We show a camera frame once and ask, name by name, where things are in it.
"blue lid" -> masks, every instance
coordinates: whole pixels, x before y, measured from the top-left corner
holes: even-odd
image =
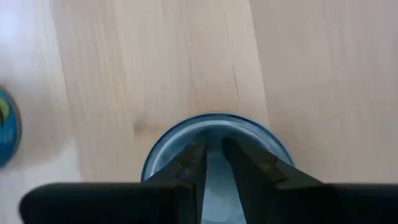
[[[0,167],[14,155],[20,135],[19,117],[13,101],[0,89]]]

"wood grain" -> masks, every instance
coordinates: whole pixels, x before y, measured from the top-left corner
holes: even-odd
[[[194,114],[269,125],[325,181],[397,182],[393,0],[0,0],[0,84],[23,136],[0,223],[56,181],[138,181]]]

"light wood surface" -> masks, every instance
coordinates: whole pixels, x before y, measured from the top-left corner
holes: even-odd
[[[0,83],[23,136],[0,223],[56,181],[138,181],[154,141],[207,111],[270,129],[325,181],[398,182],[398,3],[0,0]]]

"black tool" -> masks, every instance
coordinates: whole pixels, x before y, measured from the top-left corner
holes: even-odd
[[[223,153],[248,224],[398,221],[398,185],[324,184],[242,136],[226,136]],[[199,224],[205,180],[206,139],[196,139],[143,183],[45,185],[20,212],[25,224]]]

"wooden table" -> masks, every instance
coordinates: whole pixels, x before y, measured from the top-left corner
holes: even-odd
[[[397,182],[398,2],[0,0],[0,83],[23,136],[0,170],[0,223],[28,190],[138,181],[194,114],[269,126],[299,169]]]

